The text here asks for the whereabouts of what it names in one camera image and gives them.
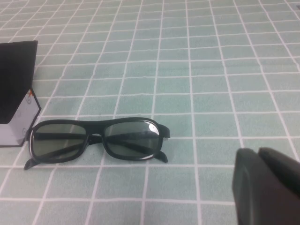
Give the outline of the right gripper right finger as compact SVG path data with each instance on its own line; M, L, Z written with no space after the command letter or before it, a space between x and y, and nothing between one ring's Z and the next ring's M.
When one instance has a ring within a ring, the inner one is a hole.
M267 147L261 147L258 155L286 188L300 196L300 163L298 161Z

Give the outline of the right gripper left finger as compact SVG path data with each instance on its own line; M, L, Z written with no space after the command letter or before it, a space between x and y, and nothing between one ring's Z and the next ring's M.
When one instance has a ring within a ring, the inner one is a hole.
M300 197L249 148L237 150L232 192L239 225L298 225Z

